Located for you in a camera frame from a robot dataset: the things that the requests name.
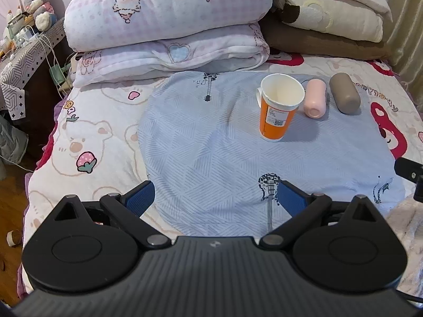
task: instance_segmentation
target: brown blanket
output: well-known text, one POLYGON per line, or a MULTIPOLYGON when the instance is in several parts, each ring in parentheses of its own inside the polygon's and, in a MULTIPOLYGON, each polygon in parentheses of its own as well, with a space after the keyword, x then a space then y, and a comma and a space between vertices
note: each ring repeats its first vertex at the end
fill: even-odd
POLYGON ((389 48, 383 41, 356 41, 328 33, 298 29, 285 25, 276 13, 267 13, 259 24, 267 44, 280 51, 360 60, 384 59, 390 55, 389 48))

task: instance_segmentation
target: bottle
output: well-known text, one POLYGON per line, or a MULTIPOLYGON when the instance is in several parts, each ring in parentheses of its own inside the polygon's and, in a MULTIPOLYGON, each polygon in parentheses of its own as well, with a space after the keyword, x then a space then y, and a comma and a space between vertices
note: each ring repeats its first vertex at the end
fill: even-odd
POLYGON ((314 78, 305 89, 304 113, 310 118, 320 118, 326 113, 326 83, 314 78))
POLYGON ((348 74, 333 75, 329 85, 339 111, 344 114, 353 114, 360 108, 360 96, 348 74))

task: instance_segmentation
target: paper cup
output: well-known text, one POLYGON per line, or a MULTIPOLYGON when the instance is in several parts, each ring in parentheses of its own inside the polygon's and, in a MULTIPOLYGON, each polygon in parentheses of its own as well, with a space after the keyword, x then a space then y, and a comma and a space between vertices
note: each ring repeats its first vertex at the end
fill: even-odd
POLYGON ((260 106, 260 133, 267 141, 278 142, 304 100, 305 91, 300 82, 289 75, 266 76, 257 89, 260 106))

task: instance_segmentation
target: beige curtain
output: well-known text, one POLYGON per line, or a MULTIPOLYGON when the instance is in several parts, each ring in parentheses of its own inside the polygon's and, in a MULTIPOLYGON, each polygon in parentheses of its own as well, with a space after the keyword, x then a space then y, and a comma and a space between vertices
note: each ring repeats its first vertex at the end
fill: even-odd
POLYGON ((390 64, 423 111, 423 0, 389 0, 393 22, 385 21, 390 64))

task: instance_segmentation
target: cup handle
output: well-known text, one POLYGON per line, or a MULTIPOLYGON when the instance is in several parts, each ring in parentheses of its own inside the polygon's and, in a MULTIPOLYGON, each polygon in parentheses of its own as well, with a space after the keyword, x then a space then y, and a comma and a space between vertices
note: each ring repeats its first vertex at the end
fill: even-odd
POLYGON ((255 96, 257 97, 257 103, 259 104, 259 107, 261 108, 261 87, 257 88, 257 91, 255 92, 255 96))

